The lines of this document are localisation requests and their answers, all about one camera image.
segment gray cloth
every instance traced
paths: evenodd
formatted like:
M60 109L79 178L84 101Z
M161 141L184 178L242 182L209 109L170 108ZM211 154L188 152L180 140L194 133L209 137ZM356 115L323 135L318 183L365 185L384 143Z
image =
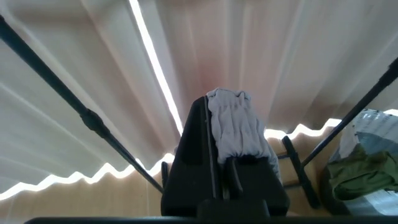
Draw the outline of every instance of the gray cloth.
M228 157L253 155L268 157L280 180L278 157L264 137L264 124L257 119L245 91L217 88L207 93L211 111L211 131L218 148L218 163Z

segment green cloth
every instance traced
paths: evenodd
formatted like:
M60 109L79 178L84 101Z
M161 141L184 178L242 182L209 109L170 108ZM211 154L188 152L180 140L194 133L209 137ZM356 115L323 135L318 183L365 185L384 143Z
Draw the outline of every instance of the green cloth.
M381 189L397 191L397 161L386 151L367 155L357 144L347 158L328 164L334 198L344 201Z

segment white curtain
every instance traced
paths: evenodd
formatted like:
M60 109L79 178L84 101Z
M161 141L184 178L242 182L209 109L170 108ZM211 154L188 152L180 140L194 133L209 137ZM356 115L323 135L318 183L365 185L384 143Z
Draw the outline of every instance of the white curtain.
M182 124L220 86L268 128L342 117L398 56L398 1L139 1ZM129 1L1 0L0 13L150 169L180 134ZM127 162L0 42L0 193ZM371 103L398 109L398 81Z

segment floor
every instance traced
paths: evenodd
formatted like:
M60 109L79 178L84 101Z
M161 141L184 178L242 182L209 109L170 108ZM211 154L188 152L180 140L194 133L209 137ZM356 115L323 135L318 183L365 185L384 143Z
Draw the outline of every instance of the floor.
M324 136L308 137L301 134L293 140L293 144L303 159L323 138ZM317 176L326 164L328 156L336 149L339 138L335 138L306 167L306 173L315 189L318 188ZM279 140L268 141L277 154L284 152ZM285 183L297 180L289 159L280 161L280 169ZM160 174L154 178L161 182ZM288 190L287 193L291 200L290 213L300 216L330 216L324 209L312 209L301 188ZM40 192L21 192L0 201L0 223L22 223L34 217L45 216L160 216L160 197L161 194L137 172L124 179L117 179L108 174L95 184L87 184L84 180L70 185L55 184Z

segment black pole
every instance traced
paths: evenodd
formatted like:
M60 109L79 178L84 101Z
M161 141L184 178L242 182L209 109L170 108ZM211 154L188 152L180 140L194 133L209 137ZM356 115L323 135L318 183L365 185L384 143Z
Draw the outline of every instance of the black pole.
M301 169L304 167L326 147L329 142L336 137L336 135L350 123L356 115L358 115L370 102L372 102L375 97L380 94L387 86L389 86L398 77L398 58L395 59L389 66L389 69L385 74L379 79L379 81L372 87L372 89L351 109L350 112L341 120L341 122L333 128L331 133L319 143L311 154L304 159L301 163Z
M88 109L68 87L51 71L39 56L22 40L19 35L0 16L0 36L2 40L20 56L40 77L44 79L82 118L92 131L95 131L109 145L111 145L125 160L128 161L145 179L157 190L163 193L163 188L142 168L129 151L112 135L102 119Z

